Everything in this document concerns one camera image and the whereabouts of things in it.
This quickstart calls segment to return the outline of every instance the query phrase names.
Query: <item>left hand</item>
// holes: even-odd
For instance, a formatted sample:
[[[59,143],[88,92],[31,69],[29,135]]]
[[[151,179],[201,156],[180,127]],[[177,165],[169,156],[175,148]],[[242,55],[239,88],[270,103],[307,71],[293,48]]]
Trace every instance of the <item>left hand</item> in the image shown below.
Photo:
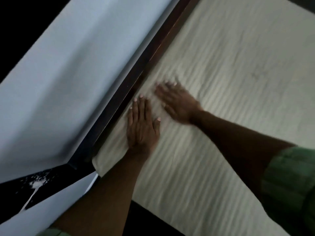
[[[130,148],[152,153],[160,138],[160,122],[157,118],[152,121],[151,104],[141,94],[139,101],[135,98],[128,111],[127,139]]]

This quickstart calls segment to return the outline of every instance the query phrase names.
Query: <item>right hand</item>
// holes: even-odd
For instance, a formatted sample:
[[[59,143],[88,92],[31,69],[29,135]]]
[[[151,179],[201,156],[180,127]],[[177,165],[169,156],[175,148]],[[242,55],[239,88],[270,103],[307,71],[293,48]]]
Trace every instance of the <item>right hand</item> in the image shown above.
[[[180,123],[189,124],[196,112],[203,111],[200,103],[179,83],[157,83],[154,92],[163,102],[165,111]]]

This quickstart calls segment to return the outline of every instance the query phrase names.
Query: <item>mattress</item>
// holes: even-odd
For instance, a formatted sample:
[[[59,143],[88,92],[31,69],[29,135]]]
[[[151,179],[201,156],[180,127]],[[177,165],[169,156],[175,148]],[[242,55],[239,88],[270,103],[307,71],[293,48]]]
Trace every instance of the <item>mattress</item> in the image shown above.
[[[215,145],[174,122],[152,89],[177,79],[219,117],[314,147],[314,73],[311,13],[286,0],[201,0],[139,90],[162,121],[133,200],[186,236],[287,235]],[[93,159],[97,172],[126,150],[124,114]]]

